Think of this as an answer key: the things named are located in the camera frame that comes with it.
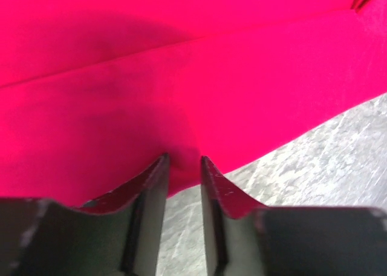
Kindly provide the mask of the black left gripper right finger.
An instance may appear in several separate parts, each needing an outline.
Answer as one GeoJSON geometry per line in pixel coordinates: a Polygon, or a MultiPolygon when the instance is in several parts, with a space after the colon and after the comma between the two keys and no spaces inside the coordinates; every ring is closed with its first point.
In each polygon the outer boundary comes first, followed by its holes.
{"type": "Polygon", "coordinates": [[[201,158],[209,275],[385,275],[386,212],[266,206],[201,158]]]}

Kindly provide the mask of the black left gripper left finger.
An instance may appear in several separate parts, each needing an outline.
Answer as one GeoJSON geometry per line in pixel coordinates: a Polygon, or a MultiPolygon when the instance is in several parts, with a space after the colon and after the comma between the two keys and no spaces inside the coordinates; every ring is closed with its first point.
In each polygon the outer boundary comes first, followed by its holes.
{"type": "Polygon", "coordinates": [[[1,199],[2,275],[155,275],[169,183],[164,154],[83,207],[1,199]]]}

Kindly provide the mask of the bright red t-shirt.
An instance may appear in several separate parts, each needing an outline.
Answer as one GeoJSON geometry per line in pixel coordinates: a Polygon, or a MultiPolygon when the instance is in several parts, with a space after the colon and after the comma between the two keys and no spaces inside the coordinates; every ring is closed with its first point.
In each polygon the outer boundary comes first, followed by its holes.
{"type": "Polygon", "coordinates": [[[1,195],[169,193],[386,92],[386,0],[1,0],[1,195]]]}

